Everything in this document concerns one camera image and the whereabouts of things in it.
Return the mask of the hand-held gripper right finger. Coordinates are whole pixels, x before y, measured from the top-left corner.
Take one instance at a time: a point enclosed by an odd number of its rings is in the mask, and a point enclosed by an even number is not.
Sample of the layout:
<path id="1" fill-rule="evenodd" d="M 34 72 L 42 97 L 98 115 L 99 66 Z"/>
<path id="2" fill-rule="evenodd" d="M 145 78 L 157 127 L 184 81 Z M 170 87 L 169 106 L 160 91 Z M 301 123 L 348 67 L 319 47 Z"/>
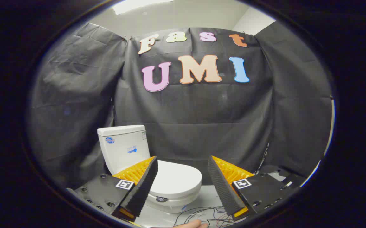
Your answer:
<path id="1" fill-rule="evenodd" d="M 225 212 L 233 221 L 272 209 L 305 181 L 296 174 L 283 180 L 267 173 L 253 174 L 215 156 L 209 157 L 208 172 Z"/>

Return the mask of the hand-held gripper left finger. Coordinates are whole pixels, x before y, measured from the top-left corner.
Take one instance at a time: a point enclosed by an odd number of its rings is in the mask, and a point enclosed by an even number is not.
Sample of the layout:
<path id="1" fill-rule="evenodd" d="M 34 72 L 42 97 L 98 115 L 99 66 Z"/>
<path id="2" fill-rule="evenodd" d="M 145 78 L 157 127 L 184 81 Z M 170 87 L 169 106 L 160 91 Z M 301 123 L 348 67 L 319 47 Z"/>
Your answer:
<path id="1" fill-rule="evenodd" d="M 134 222 L 140 216 L 158 173 L 158 158 L 150 157 L 115 175 L 99 174 L 67 191 L 79 202 L 108 217 Z"/>

